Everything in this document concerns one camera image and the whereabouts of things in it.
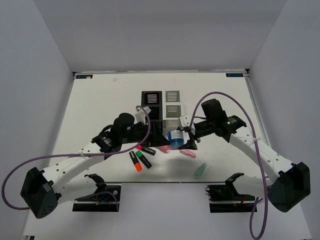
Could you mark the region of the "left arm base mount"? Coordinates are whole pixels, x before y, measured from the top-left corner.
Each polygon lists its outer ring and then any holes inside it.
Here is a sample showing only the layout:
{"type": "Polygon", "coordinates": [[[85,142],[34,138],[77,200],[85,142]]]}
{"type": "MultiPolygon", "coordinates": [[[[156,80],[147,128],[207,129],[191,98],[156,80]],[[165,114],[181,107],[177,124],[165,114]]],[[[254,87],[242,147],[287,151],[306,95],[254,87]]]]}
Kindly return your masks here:
{"type": "Polygon", "coordinates": [[[74,200],[73,212],[119,212],[122,187],[120,183],[108,184],[95,173],[86,174],[84,178],[93,180],[95,191],[92,193],[93,196],[74,200]]]}

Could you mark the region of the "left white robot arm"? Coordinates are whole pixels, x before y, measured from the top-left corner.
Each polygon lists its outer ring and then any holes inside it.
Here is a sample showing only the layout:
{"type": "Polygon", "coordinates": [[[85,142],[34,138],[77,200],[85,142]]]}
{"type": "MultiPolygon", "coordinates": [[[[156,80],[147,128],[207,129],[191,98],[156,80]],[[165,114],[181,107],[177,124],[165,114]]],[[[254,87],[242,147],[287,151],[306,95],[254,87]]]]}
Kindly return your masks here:
{"type": "Polygon", "coordinates": [[[157,123],[137,113],[121,113],[78,153],[67,155],[56,165],[39,170],[30,169],[25,176],[20,195],[37,219],[42,219],[67,201],[92,196],[99,200],[107,195],[104,181],[97,174],[75,178],[107,158],[123,153],[124,144],[141,147],[162,147],[169,141],[157,123]]]}

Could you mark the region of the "blue glue jar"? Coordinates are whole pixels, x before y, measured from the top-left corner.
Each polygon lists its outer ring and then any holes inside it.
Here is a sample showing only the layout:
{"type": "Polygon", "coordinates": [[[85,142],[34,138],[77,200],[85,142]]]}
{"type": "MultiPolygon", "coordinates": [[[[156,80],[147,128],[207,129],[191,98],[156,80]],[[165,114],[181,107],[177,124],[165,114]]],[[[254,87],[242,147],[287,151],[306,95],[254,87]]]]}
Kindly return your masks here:
{"type": "Polygon", "coordinates": [[[181,130],[171,130],[167,133],[171,150],[178,150],[185,144],[184,135],[181,130]]]}

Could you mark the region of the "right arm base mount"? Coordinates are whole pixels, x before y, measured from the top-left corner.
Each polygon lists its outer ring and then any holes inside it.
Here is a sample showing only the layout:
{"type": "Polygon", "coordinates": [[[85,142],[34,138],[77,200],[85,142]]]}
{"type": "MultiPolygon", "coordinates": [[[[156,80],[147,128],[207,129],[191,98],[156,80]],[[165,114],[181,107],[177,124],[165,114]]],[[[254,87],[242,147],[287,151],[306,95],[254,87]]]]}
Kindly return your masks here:
{"type": "Polygon", "coordinates": [[[250,213],[257,212],[254,207],[256,198],[248,194],[239,194],[234,182],[244,174],[237,172],[225,182],[207,185],[205,192],[208,195],[210,213],[250,213]]]}

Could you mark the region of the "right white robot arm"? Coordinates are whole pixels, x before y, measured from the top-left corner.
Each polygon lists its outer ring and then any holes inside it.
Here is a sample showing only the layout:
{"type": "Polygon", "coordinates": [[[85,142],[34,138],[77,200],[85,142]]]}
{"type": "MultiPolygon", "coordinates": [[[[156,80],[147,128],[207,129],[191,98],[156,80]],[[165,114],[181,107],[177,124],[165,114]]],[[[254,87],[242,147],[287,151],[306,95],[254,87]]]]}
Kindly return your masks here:
{"type": "Polygon", "coordinates": [[[286,213],[311,193],[310,169],[281,156],[253,135],[247,124],[236,115],[227,116],[217,99],[201,104],[205,118],[192,123],[190,116],[179,118],[179,128],[189,135],[182,149],[197,150],[200,138],[215,134],[241,150],[255,164],[263,167],[263,176],[248,176],[238,172],[225,180],[224,185],[214,187],[214,202],[235,201],[244,195],[267,197],[279,211],[286,213]]]}

